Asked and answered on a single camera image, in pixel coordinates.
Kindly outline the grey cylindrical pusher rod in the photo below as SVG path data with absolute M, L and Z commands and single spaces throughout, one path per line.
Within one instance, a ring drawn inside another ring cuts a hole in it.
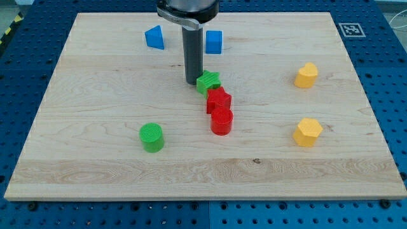
M 182 36 L 186 82 L 196 85 L 197 78 L 203 74 L 203 29 L 182 27 Z

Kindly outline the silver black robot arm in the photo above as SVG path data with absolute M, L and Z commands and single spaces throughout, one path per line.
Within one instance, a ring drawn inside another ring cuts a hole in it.
M 158 0 L 157 14 L 182 27 L 186 82 L 203 74 L 203 26 L 219 13 L 219 0 Z

